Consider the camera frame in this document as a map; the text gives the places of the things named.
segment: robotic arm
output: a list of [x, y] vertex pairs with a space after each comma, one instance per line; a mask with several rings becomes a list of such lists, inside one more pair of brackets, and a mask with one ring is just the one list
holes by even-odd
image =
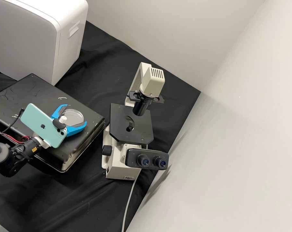
[[0, 143], [0, 173], [5, 177], [15, 175], [32, 157], [41, 150], [36, 138], [30, 137], [23, 144], [10, 148]]

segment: white knob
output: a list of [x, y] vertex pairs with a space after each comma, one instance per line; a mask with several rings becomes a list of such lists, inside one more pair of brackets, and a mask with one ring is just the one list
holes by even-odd
[[60, 119], [59, 119], [59, 122], [60, 122], [60, 123], [65, 123], [66, 121], [67, 121], [67, 117], [64, 116], [64, 115], [62, 115], [62, 116], [60, 117]]

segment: microscope stage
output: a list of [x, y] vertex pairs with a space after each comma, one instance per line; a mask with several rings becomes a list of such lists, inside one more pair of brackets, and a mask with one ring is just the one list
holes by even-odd
[[133, 107], [110, 104], [110, 135], [118, 142], [147, 145], [153, 141], [150, 111], [136, 116]]

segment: white wall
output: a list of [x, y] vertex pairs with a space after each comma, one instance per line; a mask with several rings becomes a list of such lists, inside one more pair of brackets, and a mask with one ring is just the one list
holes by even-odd
[[88, 0], [87, 20], [204, 91], [263, 0]]
[[205, 89], [127, 231], [292, 232], [292, 0], [265, 1]]

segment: handle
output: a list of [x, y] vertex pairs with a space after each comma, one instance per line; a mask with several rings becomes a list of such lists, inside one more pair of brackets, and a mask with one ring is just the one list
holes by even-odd
[[75, 23], [75, 25], [72, 26], [72, 27], [68, 30], [68, 38], [72, 37], [73, 34], [75, 34], [75, 33], [78, 31], [78, 29], [79, 29], [79, 27], [78, 27], [79, 23], [80, 23], [80, 21], [78, 21], [77, 23]]

